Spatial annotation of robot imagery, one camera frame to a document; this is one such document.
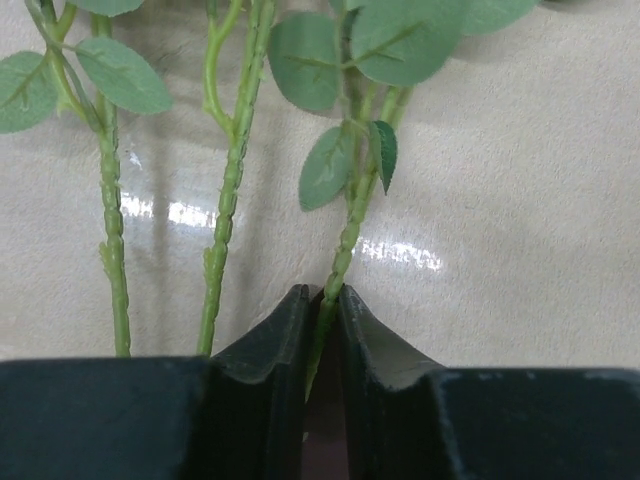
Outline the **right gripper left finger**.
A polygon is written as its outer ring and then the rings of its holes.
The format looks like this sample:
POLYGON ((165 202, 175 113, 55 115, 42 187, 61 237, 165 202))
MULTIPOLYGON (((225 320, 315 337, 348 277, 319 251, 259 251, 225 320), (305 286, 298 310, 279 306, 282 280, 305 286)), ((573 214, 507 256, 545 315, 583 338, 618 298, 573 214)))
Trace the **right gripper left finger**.
POLYGON ((213 357, 1 365, 5 479, 297 479, 310 292, 213 357))

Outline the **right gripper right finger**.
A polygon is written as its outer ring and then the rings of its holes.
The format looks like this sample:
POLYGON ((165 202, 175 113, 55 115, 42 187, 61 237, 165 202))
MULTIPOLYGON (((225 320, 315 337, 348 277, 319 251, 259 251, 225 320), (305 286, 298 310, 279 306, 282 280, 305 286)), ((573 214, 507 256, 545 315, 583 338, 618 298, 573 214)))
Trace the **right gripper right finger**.
POLYGON ((354 479, 635 479, 639 374, 619 368, 453 368, 339 297, 354 479))

